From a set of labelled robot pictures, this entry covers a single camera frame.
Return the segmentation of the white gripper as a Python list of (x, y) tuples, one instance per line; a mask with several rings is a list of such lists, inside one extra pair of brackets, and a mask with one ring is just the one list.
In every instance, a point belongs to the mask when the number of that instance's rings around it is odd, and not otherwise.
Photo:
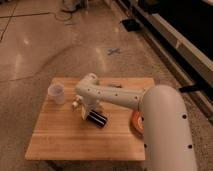
[(99, 100), (88, 100), (88, 99), (83, 100), (81, 112), (81, 117), (83, 120), (87, 118), (91, 110), (94, 110), (98, 113), (103, 112), (103, 107)]

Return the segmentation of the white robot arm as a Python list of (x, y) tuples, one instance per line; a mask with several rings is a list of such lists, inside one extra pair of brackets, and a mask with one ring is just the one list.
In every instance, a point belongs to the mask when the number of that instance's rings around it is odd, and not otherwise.
[(148, 89), (102, 86), (89, 73), (75, 86), (86, 112), (98, 101), (139, 111), (147, 171), (198, 171), (186, 105), (171, 86), (158, 84)]

